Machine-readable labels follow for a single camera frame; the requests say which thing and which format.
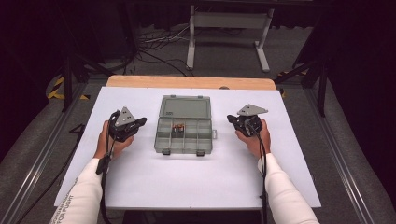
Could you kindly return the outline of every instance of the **metal frame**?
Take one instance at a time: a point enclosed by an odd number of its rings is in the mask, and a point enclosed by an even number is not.
[[[227,27],[262,29],[262,38],[260,41],[255,41],[254,46],[257,51],[257,55],[259,56],[262,71],[266,73],[269,72],[270,67],[262,48],[270,28],[273,14],[273,9],[269,9],[267,13],[261,14],[196,12],[195,7],[191,6],[190,42],[187,54],[187,69],[192,70],[194,67],[195,27]]]
[[[358,215],[360,222],[366,224],[374,223],[373,218],[361,196],[361,192],[359,191],[355,178],[353,178],[352,173],[350,173],[341,149],[338,146],[334,135],[332,134],[329,123],[325,118],[320,115],[320,113],[316,109],[317,99],[314,91],[312,89],[304,89],[304,92],[312,108],[312,111],[314,111],[318,124],[326,137],[335,167],[337,168],[337,171],[341,176],[344,187],[346,188],[346,192],[349,195],[349,199],[352,202],[353,207],[355,208],[356,214]]]
[[[73,94],[73,99],[78,99],[79,96],[83,93],[86,84],[78,84],[76,90]],[[67,122],[73,108],[78,103],[78,100],[74,100],[71,102],[69,108],[61,113],[61,116],[56,121],[55,127],[52,130],[46,144],[41,149],[40,153],[38,154],[35,163],[33,164],[32,168],[30,169],[28,175],[26,176],[25,180],[23,181],[20,189],[18,190],[17,195],[15,196],[14,200],[12,201],[10,207],[8,208],[7,212],[5,213],[1,223],[15,223],[17,221],[18,216],[21,213],[23,206],[25,205],[27,199],[29,198],[30,194],[32,193],[35,184],[38,181],[38,178],[41,176],[47,162],[50,158],[50,154],[54,149],[59,135],[64,128],[64,125]]]

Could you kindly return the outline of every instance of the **white tabletop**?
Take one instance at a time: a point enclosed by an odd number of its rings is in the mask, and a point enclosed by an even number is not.
[[[213,129],[210,155],[156,153],[154,139],[164,95],[209,96]],[[246,104],[269,110],[260,115],[271,133],[273,154],[296,188],[312,207],[320,201],[304,155],[292,129],[278,91],[233,91],[207,89],[150,89],[103,87],[85,133],[69,166],[55,205],[59,205],[76,177],[92,158],[103,122],[127,106],[137,118],[148,121],[131,146],[110,163],[106,182],[106,206],[115,209],[219,210],[261,209],[262,177],[257,160],[235,135],[227,115]]]

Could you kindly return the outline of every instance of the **white long sleeve shirt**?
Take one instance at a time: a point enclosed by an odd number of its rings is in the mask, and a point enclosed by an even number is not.
[[[267,157],[265,188],[277,224],[313,224],[318,220],[289,176],[271,153]],[[99,159],[92,159],[78,176],[75,185],[53,214],[50,223],[97,223],[102,198],[102,175],[96,174]],[[258,162],[262,172],[262,163]]]
[[[99,159],[92,159],[76,179],[76,183],[52,216],[55,223],[97,223],[102,199],[102,175],[96,174]]]
[[[289,176],[280,168],[275,156],[268,153],[266,157],[265,189],[275,223],[318,223],[314,211],[300,191],[295,188]],[[262,158],[258,162],[258,168],[262,172]]]

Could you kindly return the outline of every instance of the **right hand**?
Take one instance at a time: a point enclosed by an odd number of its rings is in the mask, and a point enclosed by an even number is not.
[[[263,156],[260,152],[260,141],[257,136],[246,137],[241,132],[235,131],[236,136],[247,145],[248,150],[258,159]],[[262,119],[262,130],[260,131],[260,137],[262,138],[262,143],[264,144],[265,154],[271,153],[271,137],[268,132],[267,122]]]
[[[106,153],[106,138],[107,138],[107,126],[108,126],[108,120],[106,120],[103,124],[103,129],[99,134],[99,138],[98,138],[98,145],[96,148],[96,152],[93,155],[94,158],[97,159],[102,159],[105,156]],[[114,157],[113,159],[116,159],[121,152],[128,147],[129,145],[132,144],[132,142],[134,141],[134,137],[131,136],[129,138],[127,138],[125,140],[125,142],[118,142],[116,141],[114,143]],[[113,138],[111,136],[108,137],[108,149],[111,149],[111,146],[113,145]]]

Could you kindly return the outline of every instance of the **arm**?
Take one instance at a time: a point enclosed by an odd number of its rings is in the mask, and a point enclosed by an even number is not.
[[[107,124],[105,121],[103,130],[99,134],[96,152],[85,168],[76,179],[76,183],[58,206],[50,223],[97,223],[100,201],[102,200],[102,175],[96,174],[98,162],[106,153]],[[111,148],[113,139],[109,137],[108,148]],[[115,142],[114,157],[134,141],[129,137],[125,142]]]
[[[91,159],[75,185],[58,206],[50,223],[96,223],[102,199],[102,175],[97,175],[99,159]]]
[[[318,223],[312,208],[300,191],[294,187],[289,176],[280,168],[274,155],[268,153],[266,156],[265,189],[274,221],[276,223]],[[259,160],[258,167],[262,172],[261,160]]]
[[[271,153],[271,138],[265,120],[262,119],[262,138],[265,151],[260,152],[257,137],[245,137],[242,133],[235,132],[238,138],[247,144],[249,151],[260,158],[266,154],[267,176],[265,189],[268,193],[268,202],[273,213],[274,221],[280,223],[318,223],[318,220],[300,191],[294,187],[289,176],[282,170]],[[258,168],[262,172],[262,159],[259,159]]]

